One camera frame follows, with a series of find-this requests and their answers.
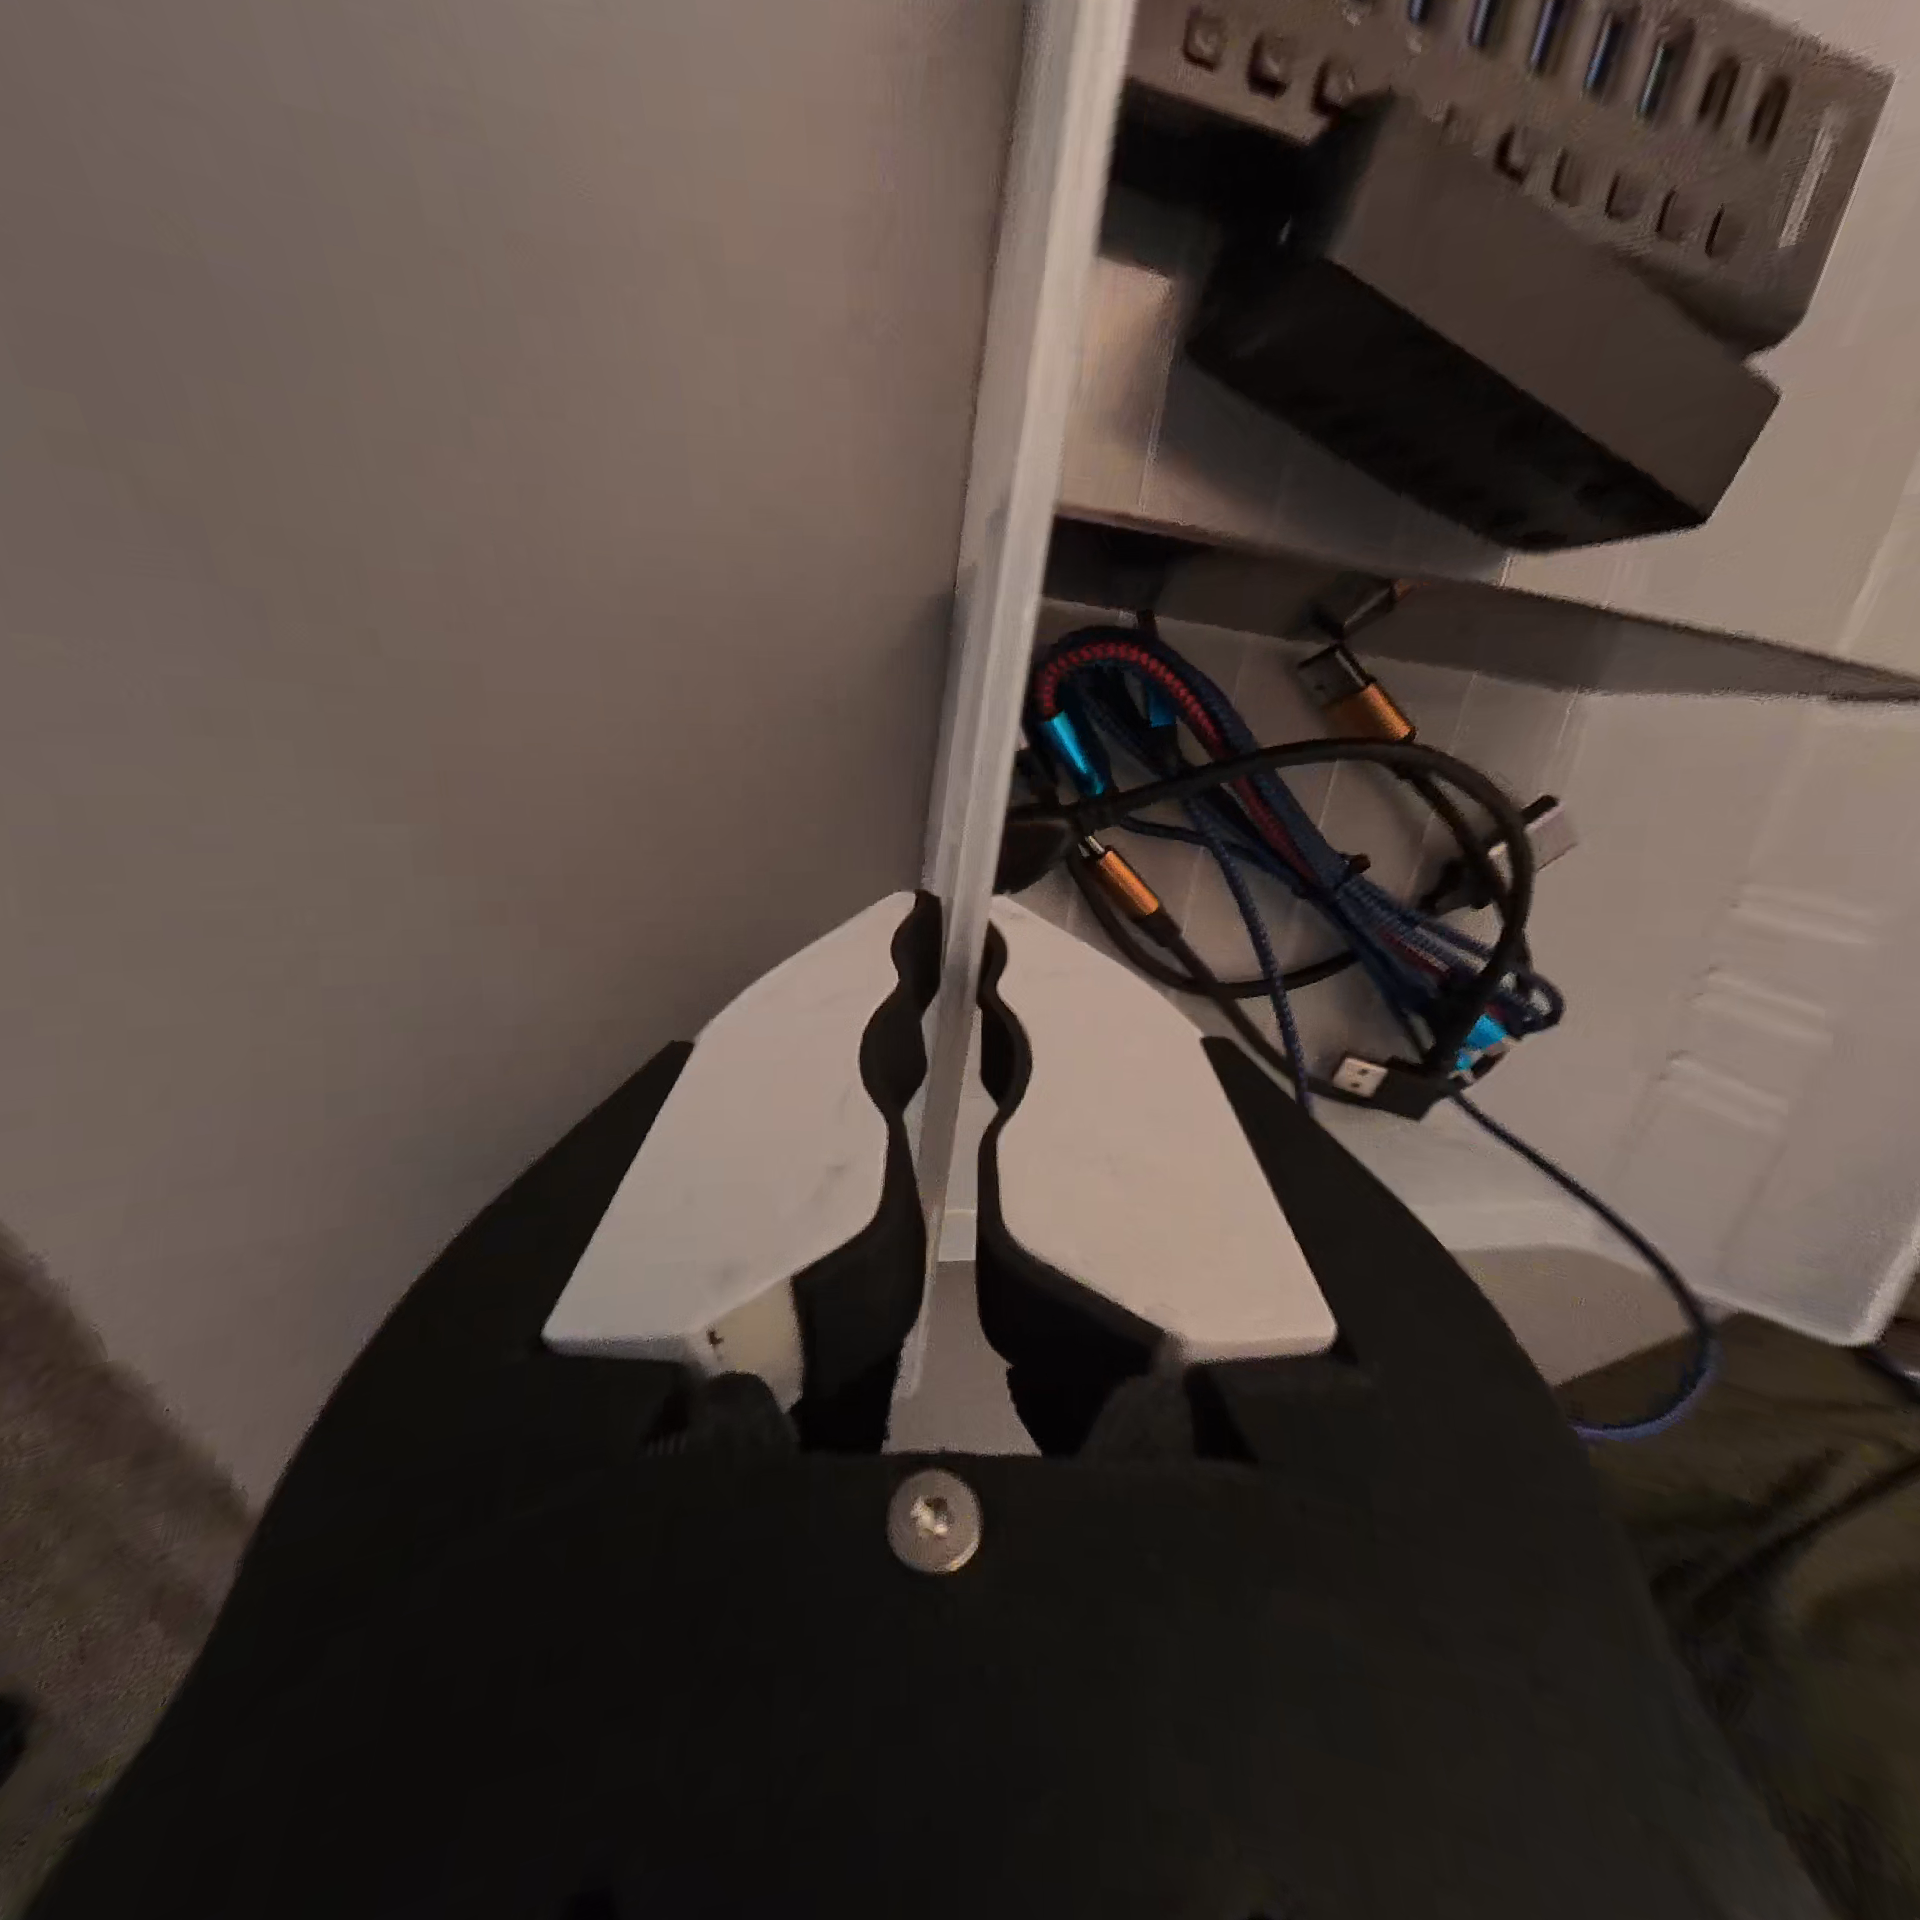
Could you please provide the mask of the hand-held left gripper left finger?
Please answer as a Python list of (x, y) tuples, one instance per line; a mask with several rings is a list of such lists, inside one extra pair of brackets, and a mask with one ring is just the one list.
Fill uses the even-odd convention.
[(942, 903), (891, 894), (694, 1037), (545, 1346), (769, 1388), (805, 1449), (881, 1451), (928, 1274), (909, 1113)]

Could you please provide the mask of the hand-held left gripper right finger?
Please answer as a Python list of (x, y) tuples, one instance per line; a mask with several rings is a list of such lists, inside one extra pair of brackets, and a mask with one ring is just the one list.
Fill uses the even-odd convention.
[(976, 1010), (976, 1313), (1037, 1449), (1082, 1449), (1137, 1380), (1336, 1351), (1186, 1015), (1019, 903), (993, 908)]

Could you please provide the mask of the black USB hub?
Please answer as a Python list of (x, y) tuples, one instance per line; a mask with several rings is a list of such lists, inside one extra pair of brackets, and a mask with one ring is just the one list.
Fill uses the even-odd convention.
[(1310, 143), (1224, 235), (1186, 353), (1378, 485), (1513, 553), (1680, 534), (1779, 389), (1405, 102)]
[(1750, 353), (1806, 318), (1891, 74), (1742, 5), (1144, 2), (1124, 84), (1300, 154), (1394, 102)]

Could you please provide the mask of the clear plastic bin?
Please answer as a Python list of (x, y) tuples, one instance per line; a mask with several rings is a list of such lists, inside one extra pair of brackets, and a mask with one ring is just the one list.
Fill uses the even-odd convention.
[[(1892, 74), (1784, 410), (1714, 524), (1441, 582), (1401, 683), (1476, 766), (1570, 802), (1541, 917), (1569, 1019), (1492, 1116), (1717, 1306), (1843, 1346), (1916, 1291), (1916, 5), (1785, 5)], [(948, 965), (920, 1180), (928, 1268), (973, 1255), (969, 1019), (1112, 270), (1096, 214), (1132, 5), (1027, 5), (976, 393), (925, 885)]]

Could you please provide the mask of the person's olive shirt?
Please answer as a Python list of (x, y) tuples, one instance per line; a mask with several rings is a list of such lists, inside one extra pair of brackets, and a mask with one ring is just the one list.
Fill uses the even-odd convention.
[(1590, 1463), (1691, 1689), (1649, 1909), (1916, 1917), (1916, 1379), (1737, 1314), (1691, 1412)]

